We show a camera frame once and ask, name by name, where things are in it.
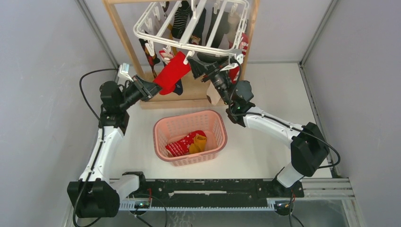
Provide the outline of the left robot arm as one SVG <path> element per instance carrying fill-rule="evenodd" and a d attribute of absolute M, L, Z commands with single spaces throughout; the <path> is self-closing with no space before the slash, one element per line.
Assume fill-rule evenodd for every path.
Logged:
<path fill-rule="evenodd" d="M 85 170 L 77 181 L 69 182 L 67 193 L 73 206 L 72 222 L 93 218 L 89 226 L 101 218 L 115 217 L 121 202 L 134 194 L 144 196 L 148 185 L 142 172 L 124 173 L 116 182 L 110 181 L 110 165 L 122 142 L 129 122 L 127 110 L 138 101 L 148 101 L 161 91 L 160 85 L 147 82 L 138 75 L 121 85 L 110 80 L 100 88 L 100 113 L 96 144 Z"/>

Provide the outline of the red snowflake sock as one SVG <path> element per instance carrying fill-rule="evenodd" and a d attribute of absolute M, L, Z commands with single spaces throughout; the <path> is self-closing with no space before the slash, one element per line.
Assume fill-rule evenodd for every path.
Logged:
<path fill-rule="evenodd" d="M 193 138 L 197 134 L 206 136 L 205 132 L 202 130 L 193 131 L 180 140 L 167 144 L 165 148 L 172 157 L 181 157 L 184 155 L 188 155 L 190 154 L 189 146 L 193 143 Z"/>

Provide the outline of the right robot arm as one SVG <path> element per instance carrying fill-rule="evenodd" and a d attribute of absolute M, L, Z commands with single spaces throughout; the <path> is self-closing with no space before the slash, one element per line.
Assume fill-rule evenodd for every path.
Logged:
<path fill-rule="evenodd" d="M 233 64 L 241 70 L 239 60 L 223 57 L 216 58 L 214 62 L 203 62 L 188 57 L 186 63 L 190 65 L 195 79 L 201 78 L 202 82 L 211 82 L 227 105 L 226 112 L 232 123 L 269 134 L 290 149 L 290 163 L 273 179 L 273 190 L 276 195 L 287 196 L 296 182 L 304 177 L 313 176 L 318 169 L 323 169 L 322 162 L 331 151 L 336 154 L 337 161 L 327 165 L 327 168 L 340 163 L 339 152 L 325 140 L 315 123 L 301 125 L 288 122 L 263 111 L 251 102 L 254 95 L 250 82 L 247 80 L 232 82 L 225 69 Z"/>

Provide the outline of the wooden hanger stand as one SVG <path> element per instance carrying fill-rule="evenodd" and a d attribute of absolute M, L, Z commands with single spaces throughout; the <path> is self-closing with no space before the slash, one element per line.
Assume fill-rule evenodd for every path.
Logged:
<path fill-rule="evenodd" d="M 115 85 L 102 92 L 105 106 L 123 110 L 137 102 L 143 108 L 182 108 L 244 102 L 251 97 L 250 84 L 243 78 L 247 46 L 252 41 L 259 1 L 218 0 L 211 11 L 210 31 L 202 39 L 207 15 L 205 0 L 150 2 L 133 27 L 142 50 L 153 68 L 144 73 L 117 12 L 116 0 L 104 6 L 131 60 L 119 76 L 127 80 L 123 90 Z"/>

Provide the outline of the mustard yellow sock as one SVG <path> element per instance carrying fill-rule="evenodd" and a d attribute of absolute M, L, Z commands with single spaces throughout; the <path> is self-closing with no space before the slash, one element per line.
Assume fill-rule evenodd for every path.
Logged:
<path fill-rule="evenodd" d="M 206 144 L 207 144 L 207 137 L 197 134 L 193 138 L 193 143 L 189 146 L 189 153 L 196 154 L 204 152 Z"/>

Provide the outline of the pink plastic basket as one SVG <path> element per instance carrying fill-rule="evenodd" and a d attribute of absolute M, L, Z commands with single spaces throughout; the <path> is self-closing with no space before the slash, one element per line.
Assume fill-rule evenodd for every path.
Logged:
<path fill-rule="evenodd" d="M 223 119 L 215 111 L 166 117 L 153 128 L 156 155 L 174 166 L 214 159 L 227 143 Z"/>

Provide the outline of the red sock white pattern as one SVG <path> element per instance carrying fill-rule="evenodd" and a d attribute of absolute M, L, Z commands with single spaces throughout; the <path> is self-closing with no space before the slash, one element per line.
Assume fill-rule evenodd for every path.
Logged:
<path fill-rule="evenodd" d="M 183 52 L 178 52 L 177 55 L 171 59 L 170 63 L 162 69 L 153 82 L 160 85 L 162 90 L 173 88 L 178 80 L 191 71 L 189 63 L 184 64 L 185 60 L 186 55 Z"/>

